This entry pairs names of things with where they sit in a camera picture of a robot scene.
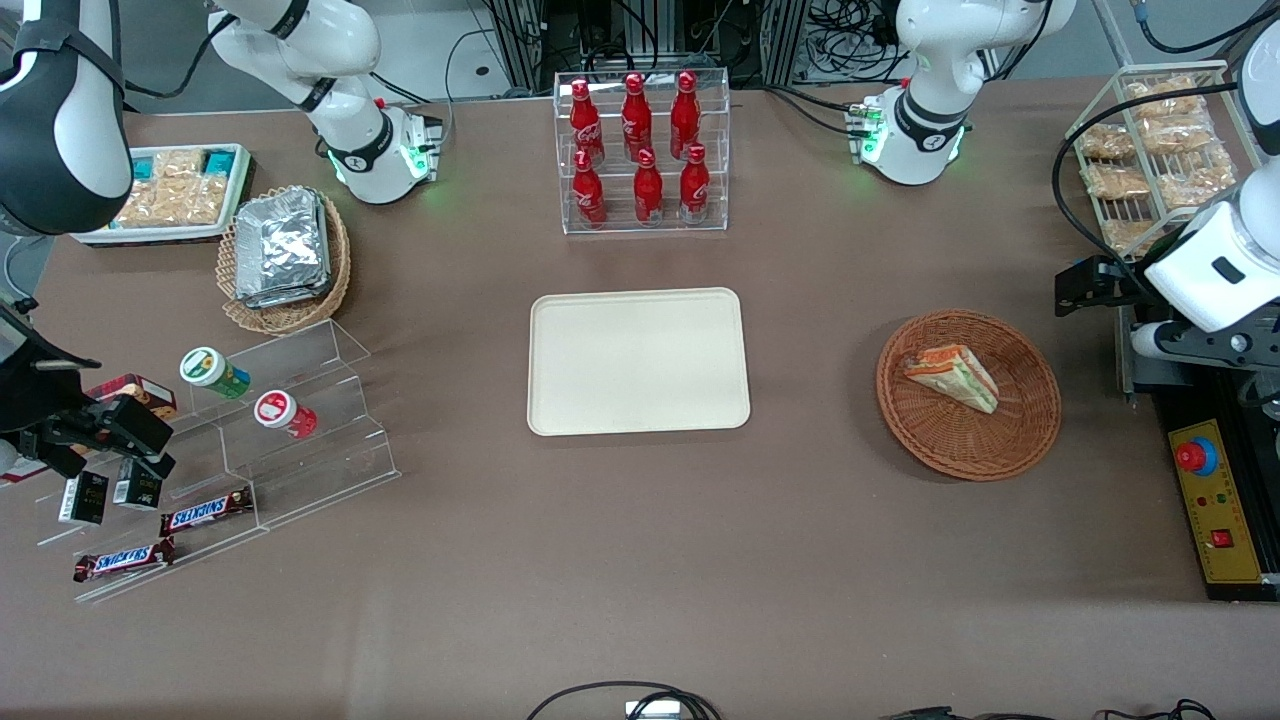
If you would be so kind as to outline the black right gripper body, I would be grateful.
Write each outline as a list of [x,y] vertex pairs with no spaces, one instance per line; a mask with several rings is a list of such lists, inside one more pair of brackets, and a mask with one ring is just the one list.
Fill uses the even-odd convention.
[[49,342],[26,314],[33,304],[3,305],[3,439],[26,459],[59,462],[70,445],[96,433],[95,401],[84,393],[81,373],[100,369]]

